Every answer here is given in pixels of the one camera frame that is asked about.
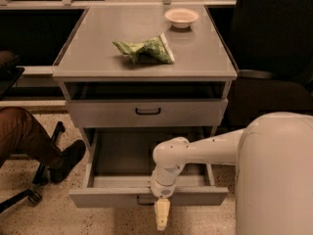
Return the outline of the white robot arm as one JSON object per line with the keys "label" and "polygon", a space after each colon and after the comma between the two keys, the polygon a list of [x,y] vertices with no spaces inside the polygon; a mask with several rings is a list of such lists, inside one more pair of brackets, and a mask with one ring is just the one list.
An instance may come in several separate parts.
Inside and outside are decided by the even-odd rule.
{"label": "white robot arm", "polygon": [[177,137],[158,144],[153,158],[159,230],[184,166],[224,164],[236,167],[236,235],[313,235],[312,116],[277,112],[199,141]]}

